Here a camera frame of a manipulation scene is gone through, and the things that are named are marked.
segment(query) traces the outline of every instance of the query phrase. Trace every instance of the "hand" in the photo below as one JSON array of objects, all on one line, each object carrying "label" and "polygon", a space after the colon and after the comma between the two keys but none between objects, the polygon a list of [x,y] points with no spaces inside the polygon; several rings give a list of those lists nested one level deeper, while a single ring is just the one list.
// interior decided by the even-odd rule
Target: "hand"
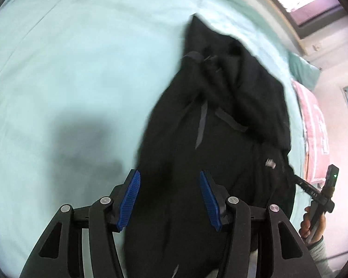
[{"label": "hand", "polygon": [[[302,237],[303,241],[305,242],[305,239],[310,235],[311,231],[309,230],[309,227],[311,226],[311,222],[309,220],[309,212],[311,210],[311,207],[306,207],[304,209],[307,211],[305,215],[303,216],[303,221],[300,223],[301,229],[299,230],[299,234]],[[319,218],[319,226],[316,230],[316,234],[312,238],[312,242],[309,243],[309,245],[319,241],[324,234],[326,228],[326,217],[324,214],[322,214]]]}]

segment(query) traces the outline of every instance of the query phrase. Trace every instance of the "light blue bedsheet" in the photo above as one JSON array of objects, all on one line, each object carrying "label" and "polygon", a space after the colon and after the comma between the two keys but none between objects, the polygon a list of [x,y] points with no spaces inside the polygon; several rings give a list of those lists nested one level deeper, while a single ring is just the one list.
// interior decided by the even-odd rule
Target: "light blue bedsheet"
[{"label": "light blue bedsheet", "polygon": [[[0,9],[0,267],[10,277],[19,276],[62,204],[93,203],[134,167],[194,13],[240,39],[284,84],[289,160],[302,173],[303,127],[288,52],[246,2],[7,0]],[[308,204],[297,190],[296,228]]]}]

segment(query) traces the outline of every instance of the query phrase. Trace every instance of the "teal pillow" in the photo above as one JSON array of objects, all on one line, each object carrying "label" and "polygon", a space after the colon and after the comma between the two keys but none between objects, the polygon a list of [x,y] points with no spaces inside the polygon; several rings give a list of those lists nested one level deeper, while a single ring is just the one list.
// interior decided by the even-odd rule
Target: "teal pillow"
[{"label": "teal pillow", "polygon": [[304,85],[308,90],[313,91],[317,84],[321,70],[305,59],[289,51],[289,67],[294,79]]}]

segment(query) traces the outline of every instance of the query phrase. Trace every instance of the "wall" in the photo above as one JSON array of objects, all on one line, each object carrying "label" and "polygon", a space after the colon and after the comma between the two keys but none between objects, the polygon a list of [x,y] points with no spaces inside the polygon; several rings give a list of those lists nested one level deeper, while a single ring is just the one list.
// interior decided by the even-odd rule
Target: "wall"
[{"label": "wall", "polygon": [[273,28],[281,42],[292,52],[303,55],[303,45],[286,17],[271,0],[245,0],[258,10],[264,20]]},{"label": "wall", "polygon": [[[306,57],[322,68],[314,90],[325,117],[331,163],[339,167],[333,201],[335,209],[327,214],[324,238],[327,255],[348,250],[348,105],[342,88],[348,86],[348,17],[344,17],[305,38]],[[331,268],[341,268],[348,254],[331,259]]]}]

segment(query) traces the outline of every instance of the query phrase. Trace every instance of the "handheld device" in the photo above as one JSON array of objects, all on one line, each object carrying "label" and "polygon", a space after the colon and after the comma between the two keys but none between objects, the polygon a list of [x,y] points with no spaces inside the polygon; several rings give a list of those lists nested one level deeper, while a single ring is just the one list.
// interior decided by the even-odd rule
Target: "handheld device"
[{"label": "handheld device", "polygon": [[[93,276],[123,278],[113,232],[128,225],[140,181],[140,173],[131,170],[124,184],[91,206],[73,209],[63,205],[36,243],[20,278],[84,278],[82,229],[89,229]],[[230,196],[206,171],[200,173],[200,188],[211,224],[216,231],[230,233],[218,278],[248,276],[255,225],[259,227],[257,277],[284,278],[289,273],[290,278],[320,278],[307,247],[277,205],[248,206]],[[159,272],[152,278],[165,277]]]},{"label": "handheld device", "polygon": [[[323,195],[328,200],[331,200],[332,195],[334,194],[338,174],[339,168],[332,164],[329,165],[329,167],[327,168],[325,185],[321,191],[321,195]],[[316,234],[317,228],[319,226],[319,218],[322,214],[326,213],[327,211],[331,212],[332,210],[330,211],[330,209],[327,209],[325,204],[320,204],[317,201],[312,200],[311,210],[309,212],[309,220],[311,222],[309,230],[311,231],[311,233],[305,240],[307,243],[312,242],[312,239]]]}]

